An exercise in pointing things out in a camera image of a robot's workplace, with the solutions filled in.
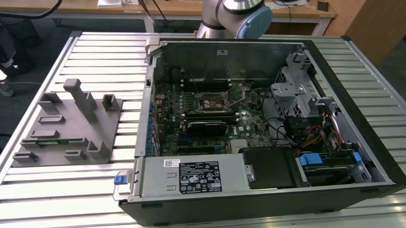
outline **side panel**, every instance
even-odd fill
[[[261,196],[241,196],[148,204],[120,202],[122,211],[142,226],[200,223],[231,219],[249,219],[303,213],[337,211],[356,202],[375,197],[387,187],[329,190]]]

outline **table leg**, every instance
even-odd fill
[[[331,18],[320,18],[319,23],[316,24],[315,30],[312,31],[312,36],[323,36],[325,29],[328,27]]]
[[[150,19],[148,18],[148,16],[144,16],[142,20],[144,20],[144,25],[145,25],[145,32],[153,33],[154,32],[153,23],[152,23]]]
[[[13,95],[13,90],[9,88],[5,82],[0,82],[0,94],[3,97],[10,97]]]
[[[53,20],[53,23],[54,23],[56,27],[62,26],[62,19],[61,18],[52,18],[52,20]]]

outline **floor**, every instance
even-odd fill
[[[36,68],[26,74],[9,78],[10,82],[42,82],[57,55],[62,49],[65,41],[72,31],[98,31],[98,32],[144,32],[141,20],[80,20],[64,19],[62,26],[56,27],[50,19],[33,21],[41,44],[28,49],[34,61]],[[158,23],[161,32],[192,32],[198,27],[197,21],[173,21],[169,27],[162,27]],[[396,48],[379,67],[379,71],[387,78],[393,88],[403,98],[406,98],[406,41],[400,41]],[[12,84],[14,90],[13,97],[0,97],[0,133],[12,134],[13,130],[29,106],[32,98],[38,89],[36,84]],[[5,147],[8,138],[0,137],[0,151]]]

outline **warning label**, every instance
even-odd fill
[[[180,163],[178,182],[181,194],[221,191],[217,161]]]

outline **wooden desk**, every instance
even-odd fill
[[[168,19],[200,20],[201,2],[197,0],[156,0]],[[56,0],[0,0],[1,12],[17,12],[26,15],[45,11]],[[146,0],[146,7],[156,19],[162,19],[156,6]],[[275,9],[273,22],[315,23],[312,35],[323,35],[328,23],[336,14],[333,11],[323,12],[312,7],[297,6]],[[98,9],[97,0],[64,0],[58,9],[49,18],[92,18],[92,19],[142,19],[146,32],[153,32],[153,26],[145,16],[140,5],[122,5],[121,8]]]

